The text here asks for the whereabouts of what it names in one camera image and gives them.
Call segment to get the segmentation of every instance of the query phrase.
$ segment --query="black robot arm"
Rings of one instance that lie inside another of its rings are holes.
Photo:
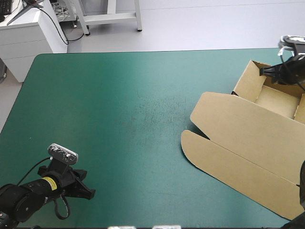
[[[55,203],[56,216],[66,219],[70,215],[70,208],[65,197],[94,197],[95,190],[87,188],[82,182],[87,172],[70,167],[78,160],[76,153],[57,144],[52,144],[48,152],[51,163],[48,167],[39,168],[41,179],[20,186],[7,184],[0,188],[0,229],[15,228],[51,201]],[[58,198],[67,208],[66,216],[61,216],[57,211]]]

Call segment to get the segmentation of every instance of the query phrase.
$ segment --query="yellow label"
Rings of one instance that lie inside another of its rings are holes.
[[[50,178],[50,177],[43,177],[42,179],[46,180],[49,183],[49,185],[51,186],[52,191],[57,189],[56,182],[52,178]]]

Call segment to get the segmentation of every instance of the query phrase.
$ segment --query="cardboard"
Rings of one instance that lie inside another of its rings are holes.
[[[304,211],[299,204],[299,188],[295,184],[191,131],[183,131],[181,145],[186,157],[197,168],[204,168],[204,172],[271,211],[288,219]]]
[[[195,166],[293,219],[303,212],[296,185],[305,160],[305,98],[294,85],[260,76],[265,66],[249,62],[234,88],[238,96],[203,93],[191,121],[210,140],[183,132],[181,144]]]
[[[295,120],[305,124],[305,94],[302,95],[300,104],[295,112]]]

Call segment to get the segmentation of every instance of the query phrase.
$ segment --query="cardboard box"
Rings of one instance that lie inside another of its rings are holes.
[[[210,140],[184,131],[181,145],[196,167],[287,219],[304,210],[299,178],[305,160],[305,96],[271,84],[267,66],[250,61],[233,94],[206,92],[191,121]]]

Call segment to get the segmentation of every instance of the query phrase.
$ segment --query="white table frame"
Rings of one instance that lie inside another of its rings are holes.
[[[142,31],[142,19],[139,0],[134,0],[135,13],[116,13],[116,0],[108,0],[107,14],[86,15],[80,0],[74,0],[75,9],[81,23],[82,30],[88,36],[89,25],[112,24],[136,21],[138,31]]]

